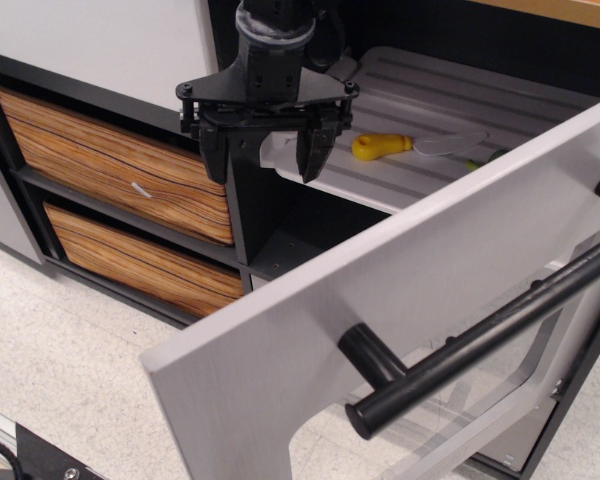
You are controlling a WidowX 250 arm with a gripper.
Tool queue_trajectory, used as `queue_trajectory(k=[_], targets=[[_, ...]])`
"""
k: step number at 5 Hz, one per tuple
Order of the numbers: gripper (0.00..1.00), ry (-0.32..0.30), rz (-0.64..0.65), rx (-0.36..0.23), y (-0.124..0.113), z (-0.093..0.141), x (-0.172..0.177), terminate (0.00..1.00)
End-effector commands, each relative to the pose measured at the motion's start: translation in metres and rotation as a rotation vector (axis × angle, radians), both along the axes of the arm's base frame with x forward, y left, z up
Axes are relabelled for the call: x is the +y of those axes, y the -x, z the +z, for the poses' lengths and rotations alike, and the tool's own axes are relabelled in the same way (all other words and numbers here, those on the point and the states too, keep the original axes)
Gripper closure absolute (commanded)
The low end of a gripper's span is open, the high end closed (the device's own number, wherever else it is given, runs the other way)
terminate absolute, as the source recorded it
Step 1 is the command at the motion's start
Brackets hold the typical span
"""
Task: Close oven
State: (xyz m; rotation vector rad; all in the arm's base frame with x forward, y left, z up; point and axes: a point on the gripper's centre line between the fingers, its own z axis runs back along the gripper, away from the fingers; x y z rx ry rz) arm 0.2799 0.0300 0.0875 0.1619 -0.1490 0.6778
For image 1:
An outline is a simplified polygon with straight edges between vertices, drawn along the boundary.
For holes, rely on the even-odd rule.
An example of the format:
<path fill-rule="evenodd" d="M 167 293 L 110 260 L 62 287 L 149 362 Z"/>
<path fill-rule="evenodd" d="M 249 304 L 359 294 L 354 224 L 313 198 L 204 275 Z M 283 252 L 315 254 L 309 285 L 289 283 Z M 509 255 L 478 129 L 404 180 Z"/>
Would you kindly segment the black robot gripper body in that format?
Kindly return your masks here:
<path fill-rule="evenodd" d="M 225 132 L 228 163 L 232 146 L 259 149 L 271 132 L 298 136 L 312 118 L 336 115 L 342 134 L 351 127 L 359 86 L 303 67 L 303 53 L 303 47 L 241 40 L 238 57 L 228 68 L 176 87 L 181 130 L 198 142 L 202 125 Z"/>

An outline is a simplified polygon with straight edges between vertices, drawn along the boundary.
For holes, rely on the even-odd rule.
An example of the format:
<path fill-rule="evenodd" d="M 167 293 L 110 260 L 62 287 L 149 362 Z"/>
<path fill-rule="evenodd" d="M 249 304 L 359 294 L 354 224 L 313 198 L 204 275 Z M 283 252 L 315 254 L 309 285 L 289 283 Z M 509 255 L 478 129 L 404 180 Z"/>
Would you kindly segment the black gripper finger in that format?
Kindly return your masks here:
<path fill-rule="evenodd" d="M 209 179 L 225 183 L 228 168 L 226 133 L 213 125 L 202 125 L 199 128 L 199 144 Z"/>
<path fill-rule="evenodd" d="M 320 175 L 340 134 L 340 122 L 336 115 L 312 118 L 298 131 L 296 163 L 304 183 Z"/>

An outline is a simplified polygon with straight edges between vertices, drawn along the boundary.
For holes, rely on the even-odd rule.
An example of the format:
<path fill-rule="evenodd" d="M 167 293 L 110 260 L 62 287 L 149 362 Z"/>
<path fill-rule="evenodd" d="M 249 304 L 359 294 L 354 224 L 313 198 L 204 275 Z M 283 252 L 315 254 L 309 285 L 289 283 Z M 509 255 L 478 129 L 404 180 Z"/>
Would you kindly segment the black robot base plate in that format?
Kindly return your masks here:
<path fill-rule="evenodd" d="M 102 479 L 95 470 L 19 423 L 15 424 L 15 438 L 16 456 L 28 479 Z"/>

